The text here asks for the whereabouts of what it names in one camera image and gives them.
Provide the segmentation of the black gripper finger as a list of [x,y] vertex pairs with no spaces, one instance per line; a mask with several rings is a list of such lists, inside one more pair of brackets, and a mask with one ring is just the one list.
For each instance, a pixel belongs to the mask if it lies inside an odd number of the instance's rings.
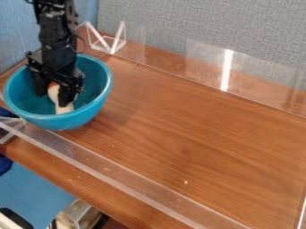
[[83,83],[72,83],[72,84],[61,84],[59,89],[59,106],[67,107],[75,100],[77,95],[84,90],[84,84]]
[[33,89],[39,97],[43,97],[48,93],[48,86],[51,83],[49,74],[45,72],[31,73]]

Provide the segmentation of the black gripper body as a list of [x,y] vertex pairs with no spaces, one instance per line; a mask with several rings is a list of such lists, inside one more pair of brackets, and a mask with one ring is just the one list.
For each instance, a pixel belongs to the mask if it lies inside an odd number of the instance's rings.
[[41,49],[25,53],[29,72],[45,72],[51,82],[60,85],[83,83],[85,75],[76,67],[76,39],[68,38],[55,44],[43,44]]

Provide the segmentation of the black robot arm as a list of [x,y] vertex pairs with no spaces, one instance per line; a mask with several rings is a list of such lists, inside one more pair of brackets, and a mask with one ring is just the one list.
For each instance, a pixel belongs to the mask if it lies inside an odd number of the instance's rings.
[[73,0],[25,0],[33,5],[40,26],[40,50],[27,52],[28,70],[39,97],[56,82],[59,107],[68,106],[84,88],[84,73],[76,67],[77,12]]

